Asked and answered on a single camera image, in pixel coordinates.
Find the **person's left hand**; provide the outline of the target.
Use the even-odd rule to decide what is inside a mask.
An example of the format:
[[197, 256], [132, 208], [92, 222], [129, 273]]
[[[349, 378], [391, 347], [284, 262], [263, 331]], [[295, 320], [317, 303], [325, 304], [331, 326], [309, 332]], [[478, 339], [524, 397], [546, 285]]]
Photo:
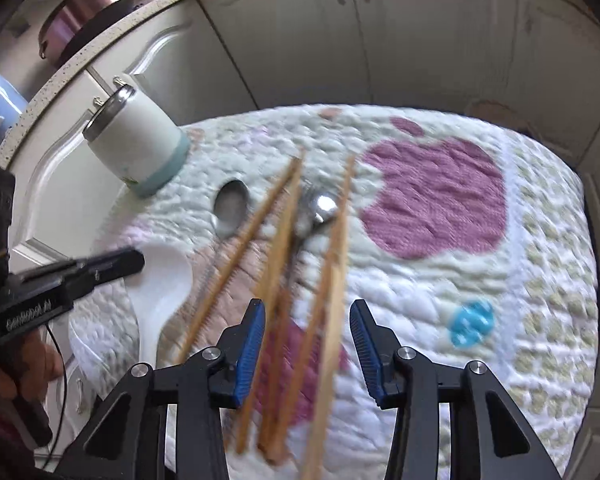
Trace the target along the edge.
[[0, 364], [0, 398], [5, 400], [21, 396], [27, 402], [43, 401], [48, 384], [64, 370], [60, 353], [42, 339], [39, 330], [23, 338], [12, 362], [14, 374]]

